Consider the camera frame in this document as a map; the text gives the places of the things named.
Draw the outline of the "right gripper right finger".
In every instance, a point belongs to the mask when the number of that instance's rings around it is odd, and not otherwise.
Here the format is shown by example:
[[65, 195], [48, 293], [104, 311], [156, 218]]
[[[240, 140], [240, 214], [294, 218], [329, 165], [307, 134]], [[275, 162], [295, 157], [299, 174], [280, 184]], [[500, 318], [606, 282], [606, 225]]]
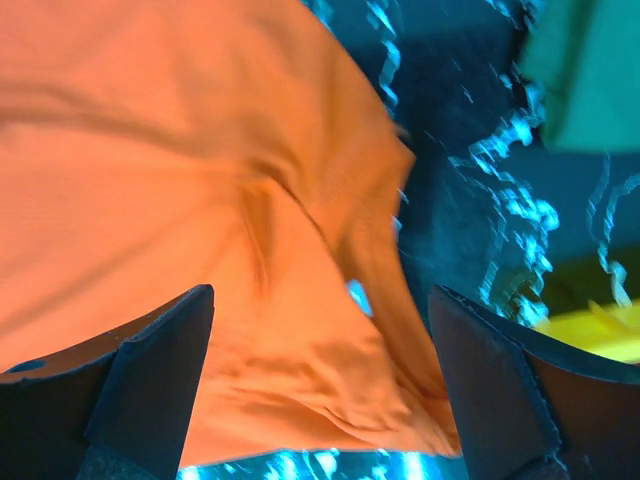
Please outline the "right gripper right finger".
[[429, 322], [470, 478], [638, 478], [638, 367], [446, 287], [430, 292]]

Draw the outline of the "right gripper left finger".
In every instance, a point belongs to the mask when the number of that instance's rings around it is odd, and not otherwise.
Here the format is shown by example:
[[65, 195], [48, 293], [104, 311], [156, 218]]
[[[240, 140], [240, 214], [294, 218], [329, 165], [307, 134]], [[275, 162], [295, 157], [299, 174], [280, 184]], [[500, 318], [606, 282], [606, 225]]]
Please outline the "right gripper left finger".
[[214, 316], [198, 285], [1, 375], [4, 479], [176, 477]]

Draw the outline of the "orange t shirt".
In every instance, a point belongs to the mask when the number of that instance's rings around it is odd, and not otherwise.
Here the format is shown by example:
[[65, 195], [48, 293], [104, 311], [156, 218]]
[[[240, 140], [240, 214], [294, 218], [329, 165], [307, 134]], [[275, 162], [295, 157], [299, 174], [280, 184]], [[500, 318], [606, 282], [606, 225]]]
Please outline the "orange t shirt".
[[182, 455], [456, 456], [393, 223], [414, 157], [297, 1], [1, 5], [1, 363], [215, 291]]

